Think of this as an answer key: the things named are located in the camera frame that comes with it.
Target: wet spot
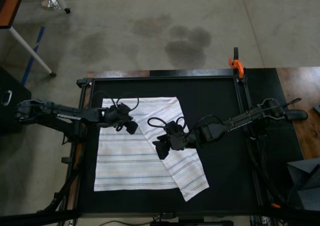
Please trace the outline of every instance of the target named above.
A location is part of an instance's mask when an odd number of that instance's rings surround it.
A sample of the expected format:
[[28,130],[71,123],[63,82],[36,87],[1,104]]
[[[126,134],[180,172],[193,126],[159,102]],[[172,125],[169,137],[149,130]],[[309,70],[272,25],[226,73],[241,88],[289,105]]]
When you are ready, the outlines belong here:
[[189,35],[189,29],[182,25],[175,25],[170,29],[172,38],[184,39]]
[[211,44],[211,34],[202,27],[191,30],[188,39],[199,47],[208,47]]
[[134,23],[132,32],[139,36],[151,38],[160,35],[171,23],[170,14],[143,18]]
[[204,66],[206,62],[203,48],[186,40],[169,42],[165,52],[170,63],[181,69],[196,69]]
[[79,45],[79,57],[85,64],[98,63],[108,58],[108,50],[105,46],[106,34],[96,32],[83,38]]
[[205,65],[204,48],[211,44],[211,34],[202,27],[192,30],[180,25],[170,29],[170,35],[180,40],[169,42],[164,50],[170,63],[179,69],[198,69]]

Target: striped towel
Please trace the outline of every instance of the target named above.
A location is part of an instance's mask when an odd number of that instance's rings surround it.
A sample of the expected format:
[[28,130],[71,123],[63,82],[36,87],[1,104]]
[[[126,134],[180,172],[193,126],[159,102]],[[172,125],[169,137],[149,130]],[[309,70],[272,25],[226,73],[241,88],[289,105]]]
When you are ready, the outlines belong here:
[[[137,99],[121,102],[133,108]],[[110,99],[103,99],[102,107],[111,104]],[[140,98],[139,106],[130,115],[139,125],[134,135],[125,129],[120,132],[114,128],[100,129],[94,191],[179,188],[188,201],[209,187],[196,149],[170,150],[165,160],[160,160],[152,144],[165,132],[150,127],[147,120],[158,117],[170,122],[183,116],[176,97]]]

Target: black tabletop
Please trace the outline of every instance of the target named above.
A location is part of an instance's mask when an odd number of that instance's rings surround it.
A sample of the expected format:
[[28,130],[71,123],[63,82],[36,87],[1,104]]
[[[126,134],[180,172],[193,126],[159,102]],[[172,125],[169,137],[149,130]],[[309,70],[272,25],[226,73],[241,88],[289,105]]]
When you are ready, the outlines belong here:
[[[285,101],[275,69],[249,69],[247,75],[252,103],[261,103],[265,98]],[[128,91],[141,98],[177,97],[189,127],[209,114],[225,120],[240,113],[234,80],[226,77],[97,80],[94,91],[106,91],[113,98]],[[100,107],[102,99],[103,95],[97,94],[92,107]],[[269,161],[275,162],[270,168],[272,177],[279,190],[287,194],[291,181],[286,162],[300,160],[302,154],[291,123],[278,125],[276,131],[281,136],[267,142],[266,152]],[[98,139],[99,131],[90,129],[77,203],[77,209],[83,214],[136,213],[138,216],[163,212],[206,215],[218,211],[234,214],[257,212],[252,169],[241,129],[198,151],[210,187],[188,202],[177,188],[94,192]]]

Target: black table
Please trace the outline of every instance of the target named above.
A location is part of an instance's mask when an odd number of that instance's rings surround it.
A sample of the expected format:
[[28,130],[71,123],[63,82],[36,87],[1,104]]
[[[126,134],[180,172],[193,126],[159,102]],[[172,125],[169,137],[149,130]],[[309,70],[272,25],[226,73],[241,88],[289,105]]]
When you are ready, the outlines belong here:
[[[246,95],[237,83],[231,69],[189,71],[140,71],[129,78],[112,74],[114,78],[96,78],[90,86],[82,88],[80,107],[90,93],[91,107],[100,107],[105,91],[117,98],[125,92],[135,92],[138,97],[177,97],[187,124],[191,127],[198,119],[209,114],[223,120],[248,108]],[[276,98],[284,103],[285,97],[276,69],[248,69],[248,88],[253,104],[266,98]],[[271,127],[277,132],[266,142],[270,179],[284,195],[289,194],[292,182],[287,162],[302,160],[303,156],[291,122]],[[90,129],[84,148],[84,169],[77,187],[70,191],[68,209],[76,208],[82,216],[132,217],[156,216],[159,213],[182,215],[254,215],[258,197],[253,170],[249,164],[246,140],[242,129],[234,130],[211,147],[198,151],[210,188],[185,202],[180,191],[118,190],[94,192],[99,130]],[[71,154],[75,158],[75,145]]]

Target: orange clamp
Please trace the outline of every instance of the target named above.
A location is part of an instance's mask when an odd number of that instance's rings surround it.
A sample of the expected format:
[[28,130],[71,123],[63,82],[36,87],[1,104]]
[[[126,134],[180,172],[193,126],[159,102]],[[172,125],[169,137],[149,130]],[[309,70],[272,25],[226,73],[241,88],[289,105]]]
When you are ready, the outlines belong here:
[[233,70],[239,71],[239,78],[242,79],[245,75],[244,67],[242,66],[242,62],[239,61],[238,48],[234,48],[233,61],[229,58],[229,65]]

